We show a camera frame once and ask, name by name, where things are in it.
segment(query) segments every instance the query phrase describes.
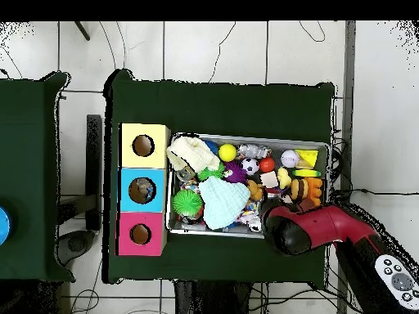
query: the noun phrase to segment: red ball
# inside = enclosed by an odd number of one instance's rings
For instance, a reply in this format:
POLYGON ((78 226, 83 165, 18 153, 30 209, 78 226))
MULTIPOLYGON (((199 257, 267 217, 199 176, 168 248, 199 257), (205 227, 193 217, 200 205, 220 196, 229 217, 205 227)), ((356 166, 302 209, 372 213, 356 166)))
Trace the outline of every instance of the red ball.
POLYGON ((259 161, 259 168, 264 173, 270 173, 275 169, 275 160, 271 157, 263 158, 259 161))

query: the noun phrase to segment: yellow ball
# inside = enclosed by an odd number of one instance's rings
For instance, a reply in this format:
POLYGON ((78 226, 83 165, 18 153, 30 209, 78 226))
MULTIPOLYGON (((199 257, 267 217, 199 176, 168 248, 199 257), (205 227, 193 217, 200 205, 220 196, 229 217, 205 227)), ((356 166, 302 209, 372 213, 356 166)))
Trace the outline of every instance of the yellow ball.
POLYGON ((225 145, 222 145, 219 147, 219 158, 222 161, 233 161, 236 158, 237 150, 234 145, 230 145, 229 143, 226 143, 225 145))

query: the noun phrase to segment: purple ball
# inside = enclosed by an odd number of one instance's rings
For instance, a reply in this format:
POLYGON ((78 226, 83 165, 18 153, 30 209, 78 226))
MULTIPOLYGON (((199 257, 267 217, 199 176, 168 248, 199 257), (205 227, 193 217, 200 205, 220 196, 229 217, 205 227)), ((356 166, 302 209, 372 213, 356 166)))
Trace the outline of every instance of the purple ball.
POLYGON ((247 183, 246 171, 241 168, 241 165, 236 160, 224 163, 226 166, 224 170, 224 179, 230 183, 247 183))

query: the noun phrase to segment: green spiky ball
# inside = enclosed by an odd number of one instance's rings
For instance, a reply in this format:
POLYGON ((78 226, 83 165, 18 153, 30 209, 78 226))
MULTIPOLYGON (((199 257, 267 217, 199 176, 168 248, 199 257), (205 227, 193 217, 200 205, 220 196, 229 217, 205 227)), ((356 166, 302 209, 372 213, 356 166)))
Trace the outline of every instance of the green spiky ball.
POLYGON ((201 207, 202 199, 189 189, 179 191, 173 198, 173 208, 181 216, 192 217, 200 211, 201 207))
POLYGON ((226 167, 220 161, 218 169, 210 171, 208 168, 204 168, 200 173, 198 173, 198 178, 200 179, 200 181, 204 181, 209 176, 214 176, 214 177, 217 177, 217 178, 223 178, 223 173, 224 173, 225 168, 226 167))

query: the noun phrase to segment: white remote control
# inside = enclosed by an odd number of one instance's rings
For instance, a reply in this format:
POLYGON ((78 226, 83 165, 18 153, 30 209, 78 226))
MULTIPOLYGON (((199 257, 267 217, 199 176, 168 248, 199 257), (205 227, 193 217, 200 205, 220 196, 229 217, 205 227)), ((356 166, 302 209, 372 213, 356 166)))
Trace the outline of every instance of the white remote control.
POLYGON ((397 258, 381 255, 376 260, 375 268, 378 276, 403 307, 419 310, 419 285, 397 258))

